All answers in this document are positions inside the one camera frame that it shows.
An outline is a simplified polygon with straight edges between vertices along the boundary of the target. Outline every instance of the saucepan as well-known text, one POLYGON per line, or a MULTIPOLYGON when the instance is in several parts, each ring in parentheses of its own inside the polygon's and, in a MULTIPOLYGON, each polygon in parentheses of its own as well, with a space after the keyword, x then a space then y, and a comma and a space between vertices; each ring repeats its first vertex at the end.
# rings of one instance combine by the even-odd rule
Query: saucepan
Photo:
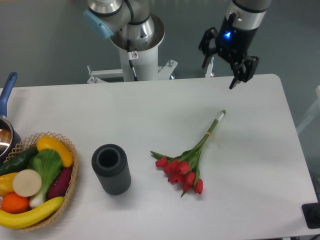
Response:
POLYGON ((16 72, 11 72, 9 74, 0 95, 0 166, 3 165, 12 148, 20 143, 21 140, 12 124, 7 120, 8 99, 14 88, 17 77, 18 74, 16 72))

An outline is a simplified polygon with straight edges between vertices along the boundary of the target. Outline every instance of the banana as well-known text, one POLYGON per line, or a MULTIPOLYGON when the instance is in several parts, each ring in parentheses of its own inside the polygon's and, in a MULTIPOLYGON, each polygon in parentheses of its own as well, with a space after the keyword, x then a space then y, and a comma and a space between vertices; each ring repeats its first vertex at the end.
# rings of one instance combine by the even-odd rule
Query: banana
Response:
POLYGON ((64 201, 62 196, 58 196, 46 201, 44 204, 23 213, 11 214, 0 210, 0 225, 10 229, 21 229, 50 216, 64 201))

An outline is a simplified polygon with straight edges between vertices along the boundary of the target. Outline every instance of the tulip bouquet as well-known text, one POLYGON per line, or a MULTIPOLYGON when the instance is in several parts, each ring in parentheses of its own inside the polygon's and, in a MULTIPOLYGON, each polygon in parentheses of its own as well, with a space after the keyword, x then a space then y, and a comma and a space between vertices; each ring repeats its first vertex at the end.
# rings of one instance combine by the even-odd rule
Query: tulip bouquet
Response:
POLYGON ((184 151, 181 155, 170 157, 151 151, 151 156, 156 159, 155 166, 163 168, 164 173, 168 175, 168 182, 172 184, 182 183, 183 192, 181 197, 191 188, 193 188, 197 194, 202 193, 204 182, 200 178, 200 155, 204 149, 206 140, 225 114, 226 111, 222 110, 197 145, 188 151, 184 151))

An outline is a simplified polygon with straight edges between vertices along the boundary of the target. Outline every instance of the bok choy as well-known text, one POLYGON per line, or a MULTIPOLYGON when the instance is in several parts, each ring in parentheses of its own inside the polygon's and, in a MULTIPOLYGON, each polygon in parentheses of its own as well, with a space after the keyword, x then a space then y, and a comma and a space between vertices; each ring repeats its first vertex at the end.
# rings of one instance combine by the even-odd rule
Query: bok choy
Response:
POLYGON ((41 150, 30 162, 30 169, 40 174, 40 190, 30 199, 31 208, 36 208, 46 201, 47 192, 61 171, 62 160, 59 153, 52 149, 41 150))

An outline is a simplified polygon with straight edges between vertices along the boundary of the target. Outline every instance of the fruit basket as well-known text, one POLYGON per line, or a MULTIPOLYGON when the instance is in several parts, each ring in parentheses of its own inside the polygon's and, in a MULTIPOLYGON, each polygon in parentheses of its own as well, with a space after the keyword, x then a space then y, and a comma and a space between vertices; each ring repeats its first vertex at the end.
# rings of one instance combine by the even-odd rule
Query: fruit basket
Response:
MULTIPOLYGON (((64 195, 61 206, 45 219, 40 220, 37 223, 27 227, 18 228, 19 230, 23 230, 23 231, 30 231, 30 230, 44 227, 47 224, 51 223, 53 220, 55 220, 62 213, 62 211, 65 209, 66 205, 68 204, 76 183, 78 166, 79 166, 77 151, 75 146, 72 144, 72 142, 62 134, 51 133, 51 132, 47 132, 47 133, 41 132, 41 133, 36 133, 34 135, 31 135, 30 137, 26 137, 24 140, 21 140, 20 143, 16 144, 15 148, 12 149, 12 151, 9 153, 9 155, 5 159, 5 162, 10 161, 13 157, 23 152, 24 150, 29 149, 32 146, 36 146, 37 141, 43 136, 49 136, 59 140, 71 153, 72 159, 73 159, 73 163, 71 165, 72 167, 71 179, 69 181, 69 185, 64 195)), ((0 206, 1 206, 2 200, 3 200, 3 197, 0 195, 0 206)))

